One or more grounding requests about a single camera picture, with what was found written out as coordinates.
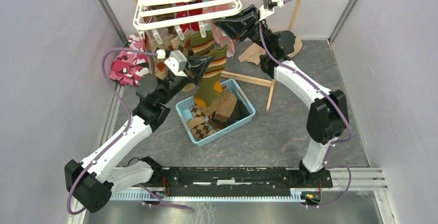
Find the red snowflake sock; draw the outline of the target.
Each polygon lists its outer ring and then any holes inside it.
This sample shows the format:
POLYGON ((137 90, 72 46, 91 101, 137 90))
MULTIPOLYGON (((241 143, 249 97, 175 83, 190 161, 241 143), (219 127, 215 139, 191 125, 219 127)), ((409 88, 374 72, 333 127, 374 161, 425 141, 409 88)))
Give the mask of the red snowflake sock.
MULTIPOLYGON (((190 1, 188 3, 180 2, 180 3, 176 3, 176 6, 198 4, 201 2, 202 2, 202 0, 194 0, 194 1, 190 1)), ((191 17, 191 16, 195 16, 195 15, 200 15, 200 14, 202 14, 202 9, 198 8, 198 9, 191 9, 191 10, 187 10, 187 11, 178 11, 178 12, 176 12, 175 17, 176 18, 185 18, 185 17, 191 17)), ((183 32, 185 32, 186 30, 190 30, 193 32, 200 31, 198 22, 181 24, 180 28, 183 32)))

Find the small argyle sock in basket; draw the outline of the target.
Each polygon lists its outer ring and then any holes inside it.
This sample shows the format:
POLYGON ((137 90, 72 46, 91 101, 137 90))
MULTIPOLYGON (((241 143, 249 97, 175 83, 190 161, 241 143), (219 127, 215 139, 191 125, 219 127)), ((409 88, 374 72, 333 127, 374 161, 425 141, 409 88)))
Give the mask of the small argyle sock in basket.
POLYGON ((197 106, 191 107, 190 111, 193 117, 187 122, 187 125, 195 139, 202 140, 221 130, 218 127, 214 128, 212 122, 209 123, 208 116, 197 106))

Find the green orange striped sock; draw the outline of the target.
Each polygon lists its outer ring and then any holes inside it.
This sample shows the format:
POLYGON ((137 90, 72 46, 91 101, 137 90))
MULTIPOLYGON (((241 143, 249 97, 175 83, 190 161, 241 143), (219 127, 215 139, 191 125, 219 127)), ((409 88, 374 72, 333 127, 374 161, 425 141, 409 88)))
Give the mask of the green orange striped sock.
POLYGON ((200 87, 194 94, 194 102, 200 107, 210 107, 222 93, 222 86, 219 82, 221 73, 223 72, 227 61, 228 45, 224 45, 220 49, 212 49, 209 56, 213 60, 209 63, 202 79, 200 87))
POLYGON ((191 34, 191 45, 194 56, 208 55, 214 48, 213 32, 207 30, 205 34, 205 37, 202 37, 200 32, 191 34))

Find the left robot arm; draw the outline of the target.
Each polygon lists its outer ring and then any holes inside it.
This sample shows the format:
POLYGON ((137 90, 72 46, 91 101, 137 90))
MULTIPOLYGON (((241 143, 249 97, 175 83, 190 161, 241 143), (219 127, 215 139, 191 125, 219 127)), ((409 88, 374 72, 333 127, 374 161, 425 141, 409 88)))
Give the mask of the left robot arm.
POLYGON ((153 74, 140 78, 136 91, 139 103, 128 112, 126 123, 95 152, 80 162, 72 159, 65 165, 69 214, 77 215, 85 210, 95 213, 114 194, 129 187, 142 183, 154 187, 161 183, 162 172, 145 161, 121 169, 117 165, 163 124, 170 112, 166 104, 187 84, 199 84, 213 60, 212 55, 185 57, 172 51, 164 61, 170 70, 169 78, 160 79, 153 74), (72 199, 83 209, 74 211, 72 199))

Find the white plastic clip hanger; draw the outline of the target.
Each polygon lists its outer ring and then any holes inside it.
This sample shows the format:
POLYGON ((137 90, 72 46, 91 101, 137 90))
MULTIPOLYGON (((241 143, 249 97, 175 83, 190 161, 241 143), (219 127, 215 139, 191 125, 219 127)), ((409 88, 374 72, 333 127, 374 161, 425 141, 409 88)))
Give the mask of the white plastic clip hanger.
POLYGON ((157 43, 162 43, 158 33, 159 28, 174 27, 180 39, 184 39, 181 25, 197 23, 201 36, 206 36, 204 22, 208 20, 229 17, 238 14, 243 8, 240 0, 136 0, 133 27, 141 36, 152 34, 157 43), (188 17, 174 17, 170 20, 149 21, 159 15, 178 12, 190 12, 198 9, 211 8, 208 13, 189 15, 188 17))

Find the tan ribbed sock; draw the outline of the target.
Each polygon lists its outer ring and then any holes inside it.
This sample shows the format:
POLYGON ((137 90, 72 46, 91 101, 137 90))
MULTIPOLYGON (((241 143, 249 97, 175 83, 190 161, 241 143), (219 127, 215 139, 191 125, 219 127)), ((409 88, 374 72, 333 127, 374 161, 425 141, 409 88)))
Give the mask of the tan ribbed sock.
POLYGON ((250 115, 245 104, 228 90, 222 92, 212 107, 213 112, 208 116, 209 123, 212 122, 214 128, 218 127, 221 130, 250 115))

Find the argyle patterned sock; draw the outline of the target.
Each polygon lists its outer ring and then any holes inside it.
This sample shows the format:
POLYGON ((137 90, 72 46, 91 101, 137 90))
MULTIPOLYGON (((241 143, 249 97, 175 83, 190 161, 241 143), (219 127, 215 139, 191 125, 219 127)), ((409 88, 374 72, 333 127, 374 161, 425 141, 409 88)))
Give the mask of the argyle patterned sock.
MULTIPOLYGON (((172 44, 172 40, 175 38, 175 35, 168 35, 165 37, 161 37, 162 39, 162 44, 158 44, 158 42, 155 39, 151 40, 151 51, 156 53, 158 50, 165 50, 165 51, 173 51, 174 50, 174 46, 172 44)), ((153 61, 154 61, 154 74, 156 77, 158 77, 161 80, 164 80, 167 78, 168 76, 168 67, 167 65, 164 63, 166 58, 158 58, 158 57, 153 57, 153 61)))
MULTIPOLYGON (((194 52, 193 52, 193 48, 191 45, 191 35, 190 35, 190 31, 186 30, 184 33, 184 39, 181 40, 180 37, 175 36, 170 42, 171 42, 171 46, 173 48, 173 51, 179 50, 184 56, 189 57, 189 56, 193 56, 194 52)), ((196 84, 192 83, 191 80, 192 78, 188 75, 188 72, 184 73, 186 76, 186 79, 189 79, 189 82, 182 88, 182 91, 184 92, 190 92, 192 91, 196 84)))

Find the brown cream striped sock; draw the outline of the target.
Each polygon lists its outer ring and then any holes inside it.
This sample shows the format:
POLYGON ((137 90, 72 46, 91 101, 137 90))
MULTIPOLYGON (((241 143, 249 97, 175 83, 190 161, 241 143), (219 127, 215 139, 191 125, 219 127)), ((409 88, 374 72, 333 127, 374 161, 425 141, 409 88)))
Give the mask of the brown cream striped sock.
MULTIPOLYGON (((151 9, 152 10, 160 10, 160 9, 166 9, 166 8, 171 8, 171 7, 172 7, 172 4, 164 4, 164 5, 152 6, 151 9)), ((175 18, 175 14, 173 12, 155 15, 155 21, 158 21, 158 22, 172 20, 174 18, 175 18)))

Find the beige crumpled cloth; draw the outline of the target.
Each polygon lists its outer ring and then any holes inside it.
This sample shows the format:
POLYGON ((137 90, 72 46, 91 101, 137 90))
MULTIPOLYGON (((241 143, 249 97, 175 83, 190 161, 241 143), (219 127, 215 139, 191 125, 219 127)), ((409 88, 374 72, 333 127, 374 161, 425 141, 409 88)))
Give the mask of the beige crumpled cloth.
MULTIPOLYGON (((302 40, 297 37, 294 43, 294 52, 288 54, 290 58, 297 55, 303 47, 302 40)), ((250 62, 255 65, 260 65, 260 56, 265 54, 265 50, 259 45, 253 43, 247 48, 240 56, 238 56, 239 62, 250 62)))

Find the light blue plastic basket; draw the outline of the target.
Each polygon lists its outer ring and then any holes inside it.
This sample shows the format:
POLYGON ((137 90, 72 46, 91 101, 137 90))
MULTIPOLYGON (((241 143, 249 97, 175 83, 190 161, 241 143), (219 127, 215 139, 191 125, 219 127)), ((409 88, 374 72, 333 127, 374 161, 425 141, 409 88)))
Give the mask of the light blue plastic basket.
POLYGON ((256 111, 234 79, 221 83, 224 97, 213 111, 202 111, 189 97, 175 105, 191 142, 199 147, 247 124, 256 111))

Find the pink camouflage cloth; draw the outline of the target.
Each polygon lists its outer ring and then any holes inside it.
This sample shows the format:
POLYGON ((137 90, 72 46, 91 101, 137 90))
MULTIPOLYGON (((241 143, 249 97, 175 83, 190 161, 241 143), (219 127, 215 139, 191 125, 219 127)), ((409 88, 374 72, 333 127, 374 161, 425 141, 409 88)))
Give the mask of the pink camouflage cloth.
POLYGON ((138 86, 142 76, 150 73, 148 56, 121 51, 111 64, 109 79, 121 85, 138 86))

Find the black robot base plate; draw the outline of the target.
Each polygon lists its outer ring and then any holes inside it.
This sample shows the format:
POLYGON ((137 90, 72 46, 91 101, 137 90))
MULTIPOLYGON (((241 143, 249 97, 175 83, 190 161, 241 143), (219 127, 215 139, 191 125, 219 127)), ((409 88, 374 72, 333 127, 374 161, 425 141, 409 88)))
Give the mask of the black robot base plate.
POLYGON ((163 167, 141 185, 112 196, 113 200, 183 202, 297 202, 333 187, 329 171, 306 176, 288 167, 163 167))

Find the wooden hanger stand frame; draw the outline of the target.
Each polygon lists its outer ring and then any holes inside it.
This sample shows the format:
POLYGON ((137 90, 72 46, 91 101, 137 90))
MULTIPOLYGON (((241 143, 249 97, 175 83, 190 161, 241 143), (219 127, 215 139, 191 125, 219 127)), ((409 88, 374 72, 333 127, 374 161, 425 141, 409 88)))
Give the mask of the wooden hanger stand frame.
MULTIPOLYGON (((300 3, 301 3, 301 0, 296 0, 296 3, 294 5, 294 9, 293 9, 293 13, 292 13, 292 16, 290 19, 289 27, 288 27, 288 29, 290 31, 292 31, 292 29, 293 29, 300 3)), ((268 96, 266 111, 270 110, 272 96, 273 96, 273 90, 274 90, 276 80, 274 80, 274 79, 272 79, 272 80, 261 79, 261 78, 256 78, 256 77, 252 77, 252 76, 231 73, 231 72, 226 72, 226 71, 223 71, 222 77, 227 78, 227 79, 235 79, 237 81, 250 83, 253 85, 268 87, 270 89, 270 92, 269 92, 269 96, 268 96)))

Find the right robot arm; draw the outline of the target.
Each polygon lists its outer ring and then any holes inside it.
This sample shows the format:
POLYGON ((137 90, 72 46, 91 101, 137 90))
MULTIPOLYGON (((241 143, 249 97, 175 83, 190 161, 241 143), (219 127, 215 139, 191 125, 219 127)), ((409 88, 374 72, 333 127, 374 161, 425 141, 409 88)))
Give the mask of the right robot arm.
POLYGON ((272 31, 254 5, 240 13, 219 18, 213 24, 234 41, 249 39, 265 50, 260 67, 269 77, 291 90, 308 108, 306 129, 310 143, 300 162, 299 182, 311 187, 326 167, 327 153, 344 131, 352 138, 346 95, 323 87, 305 74, 288 56, 294 51, 296 36, 289 30, 272 31))

